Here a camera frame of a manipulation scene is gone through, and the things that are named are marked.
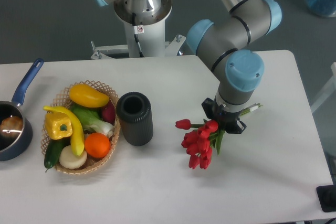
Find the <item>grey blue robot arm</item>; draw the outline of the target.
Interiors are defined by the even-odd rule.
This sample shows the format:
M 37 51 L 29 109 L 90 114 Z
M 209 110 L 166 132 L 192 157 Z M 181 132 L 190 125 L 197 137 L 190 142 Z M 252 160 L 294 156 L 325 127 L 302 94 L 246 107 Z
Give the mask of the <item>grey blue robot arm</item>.
M 124 23 L 131 58 L 163 56 L 165 19 L 171 0 L 96 0 L 113 5 Z M 270 33 L 281 22 L 282 12 L 274 0 L 222 0 L 230 14 L 223 25 L 200 20 L 188 31 L 186 43 L 219 80 L 215 98 L 206 99 L 203 110 L 209 119 L 230 134 L 242 133 L 240 115 L 264 73 L 261 57 L 247 46 Z

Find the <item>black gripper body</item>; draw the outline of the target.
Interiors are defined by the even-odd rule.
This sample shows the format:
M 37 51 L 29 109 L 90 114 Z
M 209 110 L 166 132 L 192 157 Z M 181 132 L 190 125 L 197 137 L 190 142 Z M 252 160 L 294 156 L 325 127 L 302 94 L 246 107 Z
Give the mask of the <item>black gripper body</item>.
M 245 95 L 216 95 L 213 100 L 206 98 L 202 108 L 206 117 L 217 121 L 221 130 L 229 134 L 242 134 L 246 124 L 240 120 L 240 115 L 246 102 Z

